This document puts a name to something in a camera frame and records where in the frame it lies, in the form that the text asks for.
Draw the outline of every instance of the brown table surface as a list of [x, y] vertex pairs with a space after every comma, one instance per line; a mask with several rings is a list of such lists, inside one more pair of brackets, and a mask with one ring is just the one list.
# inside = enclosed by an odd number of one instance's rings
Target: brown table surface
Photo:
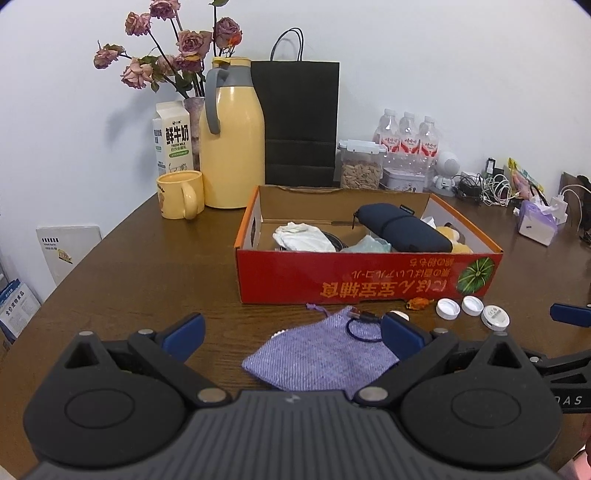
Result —
[[[559, 233], [546, 248], [515, 233], [515, 218], [500, 207], [449, 200], [505, 251], [488, 303], [511, 317], [509, 332], [524, 347], [564, 355], [589, 347], [591, 329], [554, 323], [552, 303], [590, 302], [591, 250], [573, 230]], [[103, 339], [124, 339], [143, 327], [161, 330], [191, 311], [207, 319], [204, 345], [187, 361], [195, 370], [236, 394], [257, 383], [241, 368], [274, 332], [322, 318], [303, 305], [242, 305], [233, 243], [243, 210], [206, 209], [193, 222], [165, 220], [152, 197], [111, 232], [60, 284], [0, 365], [0, 465], [19, 477], [35, 465], [22, 429], [29, 398], [62, 349], [81, 330]], [[383, 313], [401, 302], [372, 302]], [[330, 306], [336, 311], [340, 307]], [[490, 331], [461, 314], [439, 319], [434, 308], [412, 312], [425, 330], [451, 328], [464, 339]], [[557, 469], [581, 447], [582, 415], [564, 415], [549, 464]]]

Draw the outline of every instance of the small orange object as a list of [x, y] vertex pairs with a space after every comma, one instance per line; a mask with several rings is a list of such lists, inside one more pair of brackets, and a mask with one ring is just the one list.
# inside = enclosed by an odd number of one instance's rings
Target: small orange object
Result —
[[424, 310], [433, 303], [434, 300], [416, 297], [407, 302], [407, 310]]

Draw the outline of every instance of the metal screw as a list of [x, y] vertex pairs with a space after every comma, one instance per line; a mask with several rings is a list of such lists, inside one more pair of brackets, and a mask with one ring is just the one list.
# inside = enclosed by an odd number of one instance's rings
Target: metal screw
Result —
[[219, 403], [226, 399], [226, 392], [221, 388], [204, 388], [197, 394], [197, 398], [204, 403]]
[[388, 390], [382, 387], [365, 387], [359, 390], [359, 397], [365, 401], [382, 401], [388, 398]]

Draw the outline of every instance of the navy pouch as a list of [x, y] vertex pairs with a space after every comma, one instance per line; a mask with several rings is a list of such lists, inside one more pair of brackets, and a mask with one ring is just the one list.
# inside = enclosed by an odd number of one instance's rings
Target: navy pouch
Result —
[[450, 253], [452, 243], [420, 218], [390, 203], [363, 205], [355, 212], [361, 225], [399, 252]]

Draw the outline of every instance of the thermos handle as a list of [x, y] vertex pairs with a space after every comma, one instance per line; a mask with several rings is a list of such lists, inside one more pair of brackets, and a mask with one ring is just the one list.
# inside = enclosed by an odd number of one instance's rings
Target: thermos handle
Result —
[[228, 78], [228, 71], [219, 67], [209, 70], [205, 78], [205, 116], [209, 131], [213, 135], [220, 133], [220, 119], [217, 117], [217, 79], [225, 80]]

